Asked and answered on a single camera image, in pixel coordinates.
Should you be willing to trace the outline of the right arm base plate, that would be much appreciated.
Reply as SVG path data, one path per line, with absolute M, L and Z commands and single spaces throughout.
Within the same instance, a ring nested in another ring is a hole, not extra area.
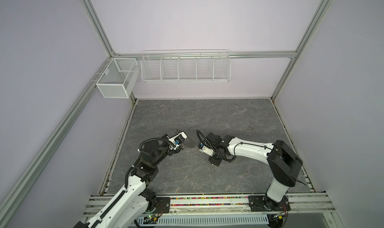
M 288 196 L 284 195 L 280 202 L 275 202 L 266 195 L 248 196 L 249 207 L 252 212 L 289 212 L 291 207 Z

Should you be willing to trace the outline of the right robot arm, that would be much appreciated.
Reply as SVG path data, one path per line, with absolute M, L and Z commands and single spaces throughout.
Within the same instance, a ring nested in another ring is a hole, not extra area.
M 199 130 L 196 133 L 200 141 L 199 150 L 209 155 L 209 162 L 213 166 L 220 166 L 222 161 L 234 162 L 237 157 L 269 165 L 274 178 L 265 195 L 249 198 L 253 211 L 287 213 L 291 210 L 287 191 L 296 185 L 303 161 L 288 144 L 281 140 L 274 143 L 256 143 L 234 136 L 225 136 L 222 139 L 213 133 L 205 136 Z

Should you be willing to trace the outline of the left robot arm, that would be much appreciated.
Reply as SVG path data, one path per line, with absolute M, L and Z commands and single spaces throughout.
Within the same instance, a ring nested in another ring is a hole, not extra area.
M 158 165 L 166 157 L 187 146 L 188 135 L 179 132 L 173 137 L 147 139 L 139 145 L 139 157 L 125 174 L 124 185 L 95 216 L 78 222 L 76 228 L 128 228 L 137 218 L 153 211 L 156 193 L 148 189 L 159 172 Z

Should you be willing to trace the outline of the large toothed metal keyring disc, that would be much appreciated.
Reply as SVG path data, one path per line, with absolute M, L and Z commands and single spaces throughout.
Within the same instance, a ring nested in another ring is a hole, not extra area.
M 183 145 L 186 148 L 190 148 L 190 149 L 195 148 L 195 146 L 196 146 L 195 142 L 192 140 L 192 138 L 186 132 L 182 132 L 182 136 L 185 139 L 183 141 Z

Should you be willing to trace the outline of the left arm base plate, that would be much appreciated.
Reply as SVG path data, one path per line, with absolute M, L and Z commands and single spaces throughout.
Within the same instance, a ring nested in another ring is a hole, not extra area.
M 170 197 L 156 197 L 149 201 L 146 213 L 151 214 L 168 214 L 171 208 Z

